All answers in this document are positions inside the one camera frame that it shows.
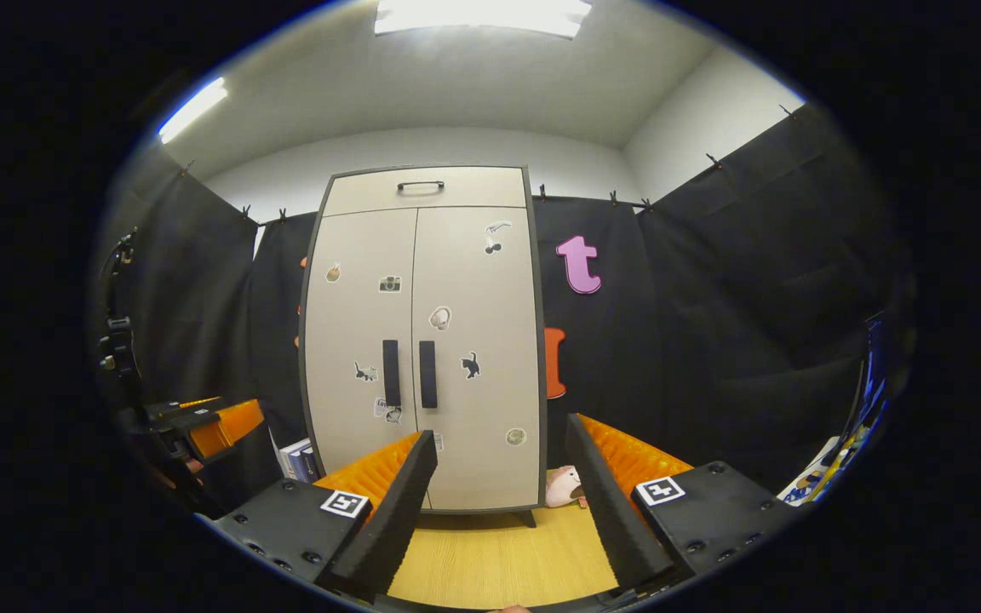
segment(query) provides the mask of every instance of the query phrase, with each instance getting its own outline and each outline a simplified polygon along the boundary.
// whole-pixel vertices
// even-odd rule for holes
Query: white wall
[[[766,71],[717,47],[623,148],[642,197],[664,197],[805,104]]]
[[[249,217],[276,220],[319,209],[328,179],[337,172],[412,163],[528,164],[532,190],[580,198],[616,197],[639,202],[641,194],[622,152],[560,136],[513,129],[386,129],[275,152],[204,181],[235,209],[252,206]]]

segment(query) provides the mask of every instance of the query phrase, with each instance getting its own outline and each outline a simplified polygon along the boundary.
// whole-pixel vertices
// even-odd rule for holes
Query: cabinet leg
[[[517,512],[513,512],[513,515],[519,517],[521,519],[521,521],[523,521],[523,523],[525,523],[525,526],[528,526],[529,528],[535,528],[536,527],[536,516],[532,515],[532,511],[531,510],[530,511],[517,511]]]

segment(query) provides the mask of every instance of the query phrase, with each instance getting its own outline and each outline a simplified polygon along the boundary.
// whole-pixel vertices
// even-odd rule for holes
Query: purple letter t
[[[585,239],[573,237],[555,248],[557,255],[565,256],[565,280],[578,294],[593,294],[600,289],[600,277],[588,275],[588,259],[596,257],[596,248],[587,247]]]

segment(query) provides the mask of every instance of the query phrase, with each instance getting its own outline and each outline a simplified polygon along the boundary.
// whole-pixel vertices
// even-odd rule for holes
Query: orange foam pad
[[[600,450],[600,454],[604,457],[604,462],[611,469],[611,476],[615,478],[616,485],[619,485],[619,489],[630,501],[639,517],[642,517],[642,512],[631,498],[631,491],[635,485],[652,481],[654,478],[686,473],[693,468],[689,463],[670,456],[649,443],[639,441],[626,432],[605,426],[585,415],[577,414],[577,416],[581,418],[588,437],[593,440],[596,449]]]
[[[228,450],[234,443],[244,438],[264,421],[257,400],[234,404],[217,412],[219,420],[191,431],[192,442],[198,447],[203,458],[211,457],[218,451]]]
[[[334,473],[328,473],[327,476],[317,478],[313,484],[319,485],[320,488],[341,490],[369,497],[373,503],[373,509],[371,509],[370,515],[366,516],[365,524],[368,524],[373,518],[373,513],[377,513],[377,509],[381,507],[381,501],[384,500],[388,489],[392,488],[400,467],[408,459],[408,454],[416,445],[416,440],[421,433],[422,431],[417,431],[389,446],[381,447],[381,449],[349,463]]]
[[[558,346],[565,339],[561,329],[544,329],[544,353],[548,366],[548,398],[558,398],[565,393],[565,385],[558,379]]]

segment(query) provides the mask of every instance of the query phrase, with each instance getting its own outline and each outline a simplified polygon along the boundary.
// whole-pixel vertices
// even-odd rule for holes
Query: wooden floor
[[[513,515],[424,515],[389,596],[494,610],[550,604],[616,586],[589,509],[534,509],[536,527]]]

